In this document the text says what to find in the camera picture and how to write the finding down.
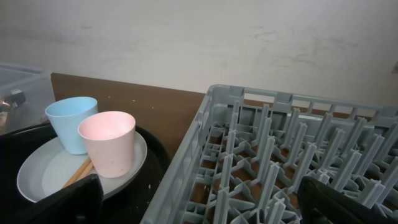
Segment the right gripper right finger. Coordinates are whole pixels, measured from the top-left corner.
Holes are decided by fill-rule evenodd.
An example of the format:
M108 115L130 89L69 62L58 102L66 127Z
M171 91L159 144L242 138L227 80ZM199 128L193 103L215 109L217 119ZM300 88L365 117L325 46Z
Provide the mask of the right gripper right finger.
M313 177L303 177L297 198L301 224L397 224Z

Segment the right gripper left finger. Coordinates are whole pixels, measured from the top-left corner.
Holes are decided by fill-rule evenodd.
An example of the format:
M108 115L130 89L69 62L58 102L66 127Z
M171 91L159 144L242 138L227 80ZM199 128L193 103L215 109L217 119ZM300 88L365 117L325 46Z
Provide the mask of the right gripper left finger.
M103 206L100 178L90 174L6 218L6 223L99 223Z

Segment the light blue cup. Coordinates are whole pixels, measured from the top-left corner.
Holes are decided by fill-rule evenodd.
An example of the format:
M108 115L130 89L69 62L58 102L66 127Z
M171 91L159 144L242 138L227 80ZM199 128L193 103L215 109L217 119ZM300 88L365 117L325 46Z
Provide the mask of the light blue cup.
M86 154L78 132L80 123L98 112L98 102L88 96L78 96L56 101L45 109L50 124L70 154Z

